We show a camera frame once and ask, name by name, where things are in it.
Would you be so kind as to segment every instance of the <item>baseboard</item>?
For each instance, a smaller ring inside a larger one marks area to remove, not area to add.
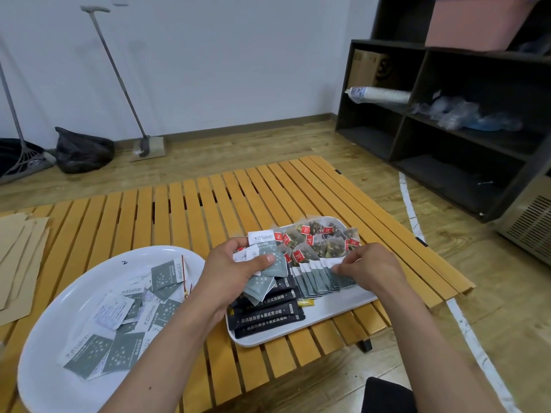
[[[259,122],[250,124],[240,124],[237,126],[226,126],[216,129],[193,130],[181,133],[171,133],[162,135],[166,143],[181,142],[185,140],[214,138],[216,136],[234,135],[237,133],[249,133],[259,130],[279,129],[286,126],[300,126],[302,124],[325,122],[327,120],[336,120],[333,113],[315,114],[314,116],[295,117],[292,119],[272,120],[270,122]],[[124,139],[115,141],[117,151],[132,150],[137,139]]]

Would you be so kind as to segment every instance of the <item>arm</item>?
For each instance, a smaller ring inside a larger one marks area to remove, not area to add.
[[[392,322],[419,412],[503,412],[442,336],[394,254],[371,243],[357,248],[334,270],[379,297]]]
[[[155,337],[100,413],[174,413],[195,358],[227,306],[243,291],[253,273],[275,257],[263,255],[235,263],[232,253],[247,246],[233,238],[213,249],[201,279],[174,316]]]

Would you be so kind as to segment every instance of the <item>hand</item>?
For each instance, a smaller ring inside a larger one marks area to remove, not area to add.
[[[201,278],[190,294],[190,297],[209,302],[213,306],[214,324],[224,317],[226,308],[239,297],[249,278],[255,272],[268,268],[276,260],[274,255],[266,254],[251,261],[235,262],[234,251],[245,246],[249,246],[249,239],[236,237],[211,250]]]
[[[354,249],[340,264],[334,265],[332,271],[354,278],[361,288],[375,294],[396,281],[407,283],[396,256],[380,243]]]

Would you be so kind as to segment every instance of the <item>wooden slat table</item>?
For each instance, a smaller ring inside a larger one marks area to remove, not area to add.
[[[50,216],[51,229],[31,314],[0,326],[0,412],[25,411],[17,396],[17,364],[52,299],[93,266],[131,249],[172,244],[206,258],[232,236],[305,216],[334,216],[357,227],[362,242],[393,250],[429,308],[474,286],[319,156],[21,211]],[[201,413],[388,326],[375,301],[243,348],[234,346],[221,322],[207,338],[207,351],[197,357],[183,393],[184,411]]]

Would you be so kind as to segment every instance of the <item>person's left hand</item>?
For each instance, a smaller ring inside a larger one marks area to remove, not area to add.
[[[255,272],[262,271],[274,263],[272,254],[260,255],[251,261],[235,262],[233,253],[238,248],[249,246],[247,237],[235,237],[221,243],[210,251],[197,285],[191,291],[214,309],[214,321],[219,322],[233,300],[239,297],[245,284]]]

